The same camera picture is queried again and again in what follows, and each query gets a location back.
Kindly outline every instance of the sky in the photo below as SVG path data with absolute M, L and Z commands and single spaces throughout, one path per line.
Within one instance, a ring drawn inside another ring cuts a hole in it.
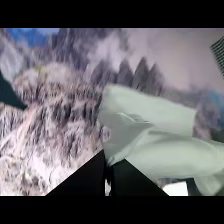
M 21 28 L 23 31 L 28 31 L 33 28 Z M 52 34 L 52 33 L 57 33 L 59 31 L 59 28 L 34 28 L 38 29 L 41 33 L 43 34 Z

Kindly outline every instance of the blue sky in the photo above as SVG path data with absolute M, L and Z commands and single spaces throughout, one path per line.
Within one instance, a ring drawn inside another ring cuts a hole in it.
M 21 28 L 24 31 L 31 30 L 33 28 Z M 35 28 L 38 29 L 41 33 L 43 34 L 52 34 L 52 33 L 57 33 L 59 28 Z

